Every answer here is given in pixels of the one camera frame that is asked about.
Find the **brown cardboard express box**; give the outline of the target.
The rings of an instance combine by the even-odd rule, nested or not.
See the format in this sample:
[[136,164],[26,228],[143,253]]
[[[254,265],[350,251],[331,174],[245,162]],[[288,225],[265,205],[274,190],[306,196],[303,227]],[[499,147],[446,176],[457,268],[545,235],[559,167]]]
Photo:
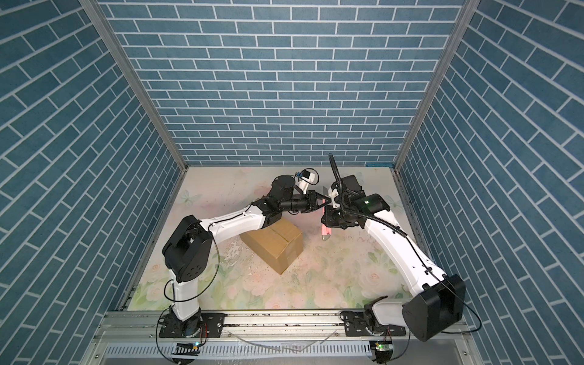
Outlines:
[[240,238],[279,275],[304,251],[302,231],[286,219],[267,228],[240,234]]

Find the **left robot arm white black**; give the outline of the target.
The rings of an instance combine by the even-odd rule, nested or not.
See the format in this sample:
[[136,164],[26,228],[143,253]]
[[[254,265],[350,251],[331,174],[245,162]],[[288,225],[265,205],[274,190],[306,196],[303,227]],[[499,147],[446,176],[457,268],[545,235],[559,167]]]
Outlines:
[[199,220],[184,217],[162,249],[164,262],[171,274],[173,294],[168,299],[170,313],[180,322],[199,319],[201,309],[198,277],[205,271],[211,248],[240,234],[267,228],[285,212],[306,214],[319,211],[331,198],[309,189],[290,175],[276,177],[267,195],[234,213]]

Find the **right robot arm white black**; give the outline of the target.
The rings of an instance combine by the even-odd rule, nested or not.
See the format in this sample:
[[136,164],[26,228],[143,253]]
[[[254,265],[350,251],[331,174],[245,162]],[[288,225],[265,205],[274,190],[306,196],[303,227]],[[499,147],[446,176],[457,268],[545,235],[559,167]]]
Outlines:
[[322,223],[329,228],[364,229],[377,241],[404,278],[412,299],[397,304],[380,297],[365,306],[371,325],[406,327],[420,341],[446,331],[462,319],[466,286],[458,275],[447,275],[404,232],[378,194],[337,189],[329,192]]

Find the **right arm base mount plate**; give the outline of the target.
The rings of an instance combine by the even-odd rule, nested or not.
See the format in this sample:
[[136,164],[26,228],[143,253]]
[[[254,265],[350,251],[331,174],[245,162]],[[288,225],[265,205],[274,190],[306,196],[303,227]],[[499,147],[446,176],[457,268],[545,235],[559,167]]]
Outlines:
[[339,313],[345,335],[347,337],[364,336],[405,336],[405,327],[399,325],[381,325],[374,318],[371,311],[367,310],[342,310]]

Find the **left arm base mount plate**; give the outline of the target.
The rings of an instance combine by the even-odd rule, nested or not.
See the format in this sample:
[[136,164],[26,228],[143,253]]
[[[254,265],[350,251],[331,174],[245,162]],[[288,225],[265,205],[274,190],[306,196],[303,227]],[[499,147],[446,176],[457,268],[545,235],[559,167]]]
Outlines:
[[219,338],[224,328],[224,313],[196,313],[181,321],[173,311],[158,321],[158,336],[163,339]]

